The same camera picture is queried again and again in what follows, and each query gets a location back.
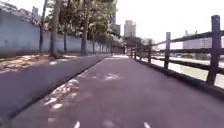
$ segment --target railing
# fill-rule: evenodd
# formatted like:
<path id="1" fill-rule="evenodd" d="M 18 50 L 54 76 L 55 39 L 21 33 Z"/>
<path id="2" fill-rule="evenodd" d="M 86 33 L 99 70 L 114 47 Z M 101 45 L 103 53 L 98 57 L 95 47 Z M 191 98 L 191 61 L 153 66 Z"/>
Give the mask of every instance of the railing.
<path id="1" fill-rule="evenodd" d="M 218 15 L 212 16 L 211 19 L 212 19 L 211 32 L 206 32 L 206 33 L 192 35 L 192 36 L 186 36 L 186 37 L 172 39 L 172 40 L 171 40 L 171 33 L 167 32 L 166 41 L 163 41 L 157 44 L 150 44 L 148 47 L 132 48 L 130 50 L 131 56 L 135 59 L 137 58 L 137 56 L 139 56 L 139 61 L 141 61 L 143 57 L 142 52 L 144 53 L 148 52 L 148 55 L 147 55 L 148 64 L 153 65 L 151 63 L 151 59 L 164 61 L 163 68 L 164 70 L 167 70 L 167 71 L 169 71 L 168 69 L 169 63 L 180 64 L 180 65 L 189 66 L 192 68 L 208 70 L 208 75 L 207 75 L 207 79 L 205 83 L 207 85 L 214 85 L 216 75 L 218 73 L 224 75 L 224 69 L 219 67 L 220 55 L 224 54 L 224 49 L 221 47 L 221 36 L 224 35 L 224 31 L 220 30 L 220 17 Z M 175 49 L 175 50 L 170 49 L 171 43 L 177 43 L 177 42 L 188 41 L 188 40 L 196 40 L 201 38 L 212 38 L 212 48 Z M 161 44 L 166 45 L 165 50 L 159 50 L 159 51 L 152 50 L 152 47 L 158 46 Z M 162 54 L 162 53 L 164 53 L 165 55 L 164 58 L 158 58 L 158 57 L 152 56 L 152 54 Z M 184 62 L 180 60 L 172 60 L 170 59 L 170 53 L 203 53 L 203 54 L 210 53 L 211 54 L 210 65 L 204 65 L 204 64 L 193 63 L 193 62 Z"/>

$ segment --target fence post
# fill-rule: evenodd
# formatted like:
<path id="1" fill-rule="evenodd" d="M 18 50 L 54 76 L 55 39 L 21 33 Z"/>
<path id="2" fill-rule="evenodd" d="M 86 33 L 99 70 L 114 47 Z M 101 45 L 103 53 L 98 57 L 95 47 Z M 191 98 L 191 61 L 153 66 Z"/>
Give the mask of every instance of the fence post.
<path id="1" fill-rule="evenodd" d="M 137 50 L 138 50 L 138 46 L 137 46 L 137 44 L 135 45 L 135 60 L 136 60 L 136 56 L 137 56 Z"/>
<path id="2" fill-rule="evenodd" d="M 220 32 L 220 17 L 218 15 L 212 16 L 212 50 L 210 67 L 206 83 L 214 85 L 215 78 L 218 72 L 221 49 L 221 32 Z"/>
<path id="3" fill-rule="evenodd" d="M 131 48 L 130 51 L 131 51 L 131 58 L 132 58 L 133 57 L 133 49 Z"/>
<path id="4" fill-rule="evenodd" d="M 148 64 L 151 64 L 151 51 L 152 51 L 152 43 L 149 42 L 149 49 L 148 49 Z"/>
<path id="5" fill-rule="evenodd" d="M 169 66 L 169 59 L 170 59 L 170 39 L 171 39 L 171 32 L 166 33 L 166 50 L 165 50 L 165 61 L 164 61 L 164 68 L 168 69 Z"/>
<path id="6" fill-rule="evenodd" d="M 142 45 L 140 46 L 139 60 L 142 61 Z"/>

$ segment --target sky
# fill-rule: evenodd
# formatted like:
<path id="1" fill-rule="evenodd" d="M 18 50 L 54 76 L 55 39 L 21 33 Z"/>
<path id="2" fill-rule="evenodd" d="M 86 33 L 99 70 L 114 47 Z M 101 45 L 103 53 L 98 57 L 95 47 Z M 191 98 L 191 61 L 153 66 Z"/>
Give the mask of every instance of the sky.
<path id="1" fill-rule="evenodd" d="M 18 8 L 42 12 L 44 0 L 9 0 Z M 165 40 L 166 32 L 171 38 L 189 33 L 211 30 L 211 16 L 220 15 L 221 29 L 224 29 L 224 0 L 118 0 L 117 24 L 121 24 L 121 35 L 125 20 L 137 24 L 138 37 L 153 38 L 156 42 Z"/>

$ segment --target road marking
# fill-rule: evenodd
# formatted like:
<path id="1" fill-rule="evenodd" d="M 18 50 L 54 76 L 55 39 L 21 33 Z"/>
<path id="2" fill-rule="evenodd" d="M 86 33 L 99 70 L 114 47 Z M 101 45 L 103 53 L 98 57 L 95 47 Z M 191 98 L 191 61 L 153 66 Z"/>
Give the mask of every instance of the road marking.
<path id="1" fill-rule="evenodd" d="M 144 122 L 145 128 L 152 128 L 147 122 Z"/>
<path id="2" fill-rule="evenodd" d="M 79 121 L 76 122 L 74 128 L 80 128 L 80 122 Z"/>

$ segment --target river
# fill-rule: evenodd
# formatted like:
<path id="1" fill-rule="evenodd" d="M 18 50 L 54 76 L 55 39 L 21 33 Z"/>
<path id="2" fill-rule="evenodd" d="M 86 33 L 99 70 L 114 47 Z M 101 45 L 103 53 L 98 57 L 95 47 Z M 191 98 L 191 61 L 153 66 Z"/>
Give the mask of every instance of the river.
<path id="1" fill-rule="evenodd" d="M 193 60 L 193 59 L 183 59 L 183 58 L 170 58 L 173 60 L 182 60 L 182 61 L 188 61 L 188 62 L 195 62 L 195 63 L 201 63 L 201 64 L 205 64 L 205 65 L 209 65 L 210 62 L 209 61 L 204 61 L 204 60 Z M 159 60 L 153 60 L 152 59 L 152 64 L 158 65 L 163 67 L 164 62 L 163 61 L 159 61 Z M 221 62 L 219 63 L 219 67 L 224 68 L 224 63 Z M 202 69 L 197 69 L 197 68 L 192 68 L 192 67 L 188 67 L 188 66 L 183 66 L 183 65 L 179 65 L 179 64 L 174 64 L 174 63 L 169 63 L 169 69 L 176 71 L 178 73 L 182 73 L 185 75 L 189 75 L 191 77 L 200 79 L 205 81 L 208 71 L 207 70 L 202 70 Z M 216 76 L 216 81 L 215 81 L 215 86 L 218 86 L 220 88 L 224 88 L 224 75 L 218 74 Z"/>

